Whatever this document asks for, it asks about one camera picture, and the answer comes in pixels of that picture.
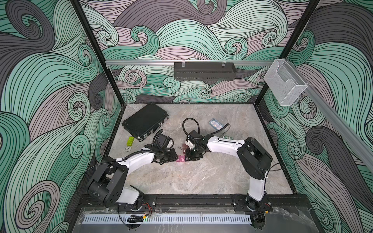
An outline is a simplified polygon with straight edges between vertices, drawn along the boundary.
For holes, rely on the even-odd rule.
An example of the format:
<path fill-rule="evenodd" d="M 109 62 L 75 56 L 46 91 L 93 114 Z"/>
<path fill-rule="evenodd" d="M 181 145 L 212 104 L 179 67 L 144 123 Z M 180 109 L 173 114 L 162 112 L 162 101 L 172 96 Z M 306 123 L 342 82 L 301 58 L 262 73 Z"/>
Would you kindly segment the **pink three-compartment pillbox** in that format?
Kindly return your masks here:
<path fill-rule="evenodd" d="M 176 162 L 185 162 L 185 156 L 184 155 L 179 155 Z"/>

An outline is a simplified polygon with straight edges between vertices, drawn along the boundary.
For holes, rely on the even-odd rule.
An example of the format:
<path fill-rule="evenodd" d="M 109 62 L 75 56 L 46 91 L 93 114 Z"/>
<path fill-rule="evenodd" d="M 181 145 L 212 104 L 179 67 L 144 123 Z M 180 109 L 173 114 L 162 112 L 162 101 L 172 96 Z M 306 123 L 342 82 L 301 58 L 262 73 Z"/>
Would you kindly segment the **dark red two-compartment pillbox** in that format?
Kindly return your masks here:
<path fill-rule="evenodd" d="M 182 145 L 182 151 L 183 153 L 186 153 L 186 149 L 188 148 L 188 146 L 186 144 L 183 144 Z"/>

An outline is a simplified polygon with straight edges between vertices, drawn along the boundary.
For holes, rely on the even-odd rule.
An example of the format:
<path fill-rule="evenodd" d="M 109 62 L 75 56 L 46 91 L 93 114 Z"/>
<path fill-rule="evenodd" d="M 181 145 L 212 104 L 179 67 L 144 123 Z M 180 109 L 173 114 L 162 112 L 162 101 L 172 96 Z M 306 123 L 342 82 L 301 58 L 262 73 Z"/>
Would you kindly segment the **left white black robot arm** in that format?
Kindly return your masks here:
<path fill-rule="evenodd" d="M 143 192 L 134 186 L 126 186 L 127 175 L 151 163 L 163 165 L 178 160 L 175 149 L 156 150 L 142 148 L 123 158 L 106 157 L 87 183 L 88 194 L 105 207 L 124 205 L 138 210 L 142 207 Z"/>

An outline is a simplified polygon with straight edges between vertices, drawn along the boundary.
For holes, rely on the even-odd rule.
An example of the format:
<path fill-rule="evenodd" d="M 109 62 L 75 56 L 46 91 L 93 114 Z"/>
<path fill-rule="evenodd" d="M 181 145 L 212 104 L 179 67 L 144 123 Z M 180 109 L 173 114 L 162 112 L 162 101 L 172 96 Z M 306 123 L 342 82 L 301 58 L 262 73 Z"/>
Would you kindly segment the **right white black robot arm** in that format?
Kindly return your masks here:
<path fill-rule="evenodd" d="M 248 196 L 256 202 L 262 201 L 266 194 L 265 184 L 273 158 L 255 138 L 229 140 L 212 135 L 204 138 L 187 136 L 186 145 L 186 161 L 200 160 L 207 152 L 237 157 L 250 176 Z"/>

